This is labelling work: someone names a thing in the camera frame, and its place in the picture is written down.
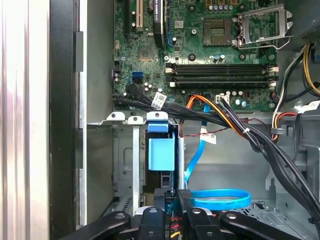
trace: side panel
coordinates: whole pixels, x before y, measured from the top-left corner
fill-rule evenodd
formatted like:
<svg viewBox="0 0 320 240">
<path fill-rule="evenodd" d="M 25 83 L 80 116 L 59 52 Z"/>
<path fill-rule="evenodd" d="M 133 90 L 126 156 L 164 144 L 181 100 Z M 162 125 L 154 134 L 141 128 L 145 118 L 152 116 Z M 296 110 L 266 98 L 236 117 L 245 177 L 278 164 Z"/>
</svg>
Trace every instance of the side panel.
<svg viewBox="0 0 320 240">
<path fill-rule="evenodd" d="M 49 239 L 49 0 L 0 4 L 0 239 Z"/>
</svg>

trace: white label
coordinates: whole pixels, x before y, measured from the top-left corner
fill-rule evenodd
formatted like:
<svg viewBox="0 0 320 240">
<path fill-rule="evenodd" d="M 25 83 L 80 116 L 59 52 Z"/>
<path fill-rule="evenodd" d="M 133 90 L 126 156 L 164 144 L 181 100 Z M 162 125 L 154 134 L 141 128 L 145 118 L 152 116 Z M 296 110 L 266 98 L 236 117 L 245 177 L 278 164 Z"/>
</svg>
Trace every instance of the white label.
<svg viewBox="0 0 320 240">
<path fill-rule="evenodd" d="M 216 135 L 214 135 L 212 133 L 208 133 L 207 129 L 205 127 L 201 128 L 200 133 L 201 133 L 200 140 L 203 140 L 203 141 L 210 143 L 210 144 L 217 144 Z"/>
<path fill-rule="evenodd" d="M 163 105 L 165 104 L 166 99 L 167 99 L 166 95 L 163 95 L 162 93 L 157 91 L 151 103 L 151 107 L 157 110 L 161 110 Z"/>
<path fill-rule="evenodd" d="M 183 29 L 184 28 L 184 21 L 174 21 L 174 28 L 175 29 Z"/>
<path fill-rule="evenodd" d="M 319 101 L 312 101 L 309 103 L 309 105 L 302 106 L 302 108 L 299 110 L 298 114 L 303 114 L 304 112 L 307 112 L 307 111 L 317 110 L 319 105 L 320 105 L 320 100 Z"/>
</svg>

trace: cable tie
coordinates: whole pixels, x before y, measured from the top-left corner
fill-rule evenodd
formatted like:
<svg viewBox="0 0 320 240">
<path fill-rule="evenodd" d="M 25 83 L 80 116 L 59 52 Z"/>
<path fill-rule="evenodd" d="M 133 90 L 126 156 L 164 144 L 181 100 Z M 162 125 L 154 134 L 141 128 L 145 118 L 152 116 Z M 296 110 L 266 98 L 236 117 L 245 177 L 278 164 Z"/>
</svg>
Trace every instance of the cable tie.
<svg viewBox="0 0 320 240">
<path fill-rule="evenodd" d="M 250 129 L 246 128 L 245 130 L 243 130 L 242 134 L 245 134 L 245 133 L 248 133 L 248 132 L 250 132 Z"/>
</svg>

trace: blue plastic tab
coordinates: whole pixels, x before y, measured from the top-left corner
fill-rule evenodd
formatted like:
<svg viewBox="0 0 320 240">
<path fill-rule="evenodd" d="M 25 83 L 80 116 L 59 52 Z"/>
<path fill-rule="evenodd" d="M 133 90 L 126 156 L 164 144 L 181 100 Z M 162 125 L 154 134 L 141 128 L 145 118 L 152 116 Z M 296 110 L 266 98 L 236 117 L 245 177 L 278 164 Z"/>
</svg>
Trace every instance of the blue plastic tab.
<svg viewBox="0 0 320 240">
<path fill-rule="evenodd" d="M 148 149 L 150 171 L 175 170 L 175 133 L 172 138 L 150 138 Z"/>
<path fill-rule="evenodd" d="M 167 133 L 169 131 L 168 121 L 150 121 L 147 131 L 149 133 Z"/>
</svg>

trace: barcode sticker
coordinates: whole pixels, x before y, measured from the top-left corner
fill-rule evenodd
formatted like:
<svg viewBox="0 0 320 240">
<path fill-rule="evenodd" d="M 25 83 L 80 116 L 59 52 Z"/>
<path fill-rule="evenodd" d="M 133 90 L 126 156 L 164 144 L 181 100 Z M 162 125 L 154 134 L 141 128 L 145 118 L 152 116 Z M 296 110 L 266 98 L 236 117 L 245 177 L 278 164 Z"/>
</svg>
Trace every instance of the barcode sticker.
<svg viewBox="0 0 320 240">
<path fill-rule="evenodd" d="M 151 103 L 151 107 L 157 110 L 161 110 L 163 105 L 165 104 L 166 99 L 167 99 L 166 95 L 163 95 L 162 93 L 157 91 Z"/>
<path fill-rule="evenodd" d="M 210 144 L 217 144 L 216 135 L 214 135 L 212 133 L 208 133 L 207 129 L 205 127 L 201 128 L 200 133 L 201 133 L 200 140 L 203 140 L 203 141 L 210 143 Z"/>
</svg>

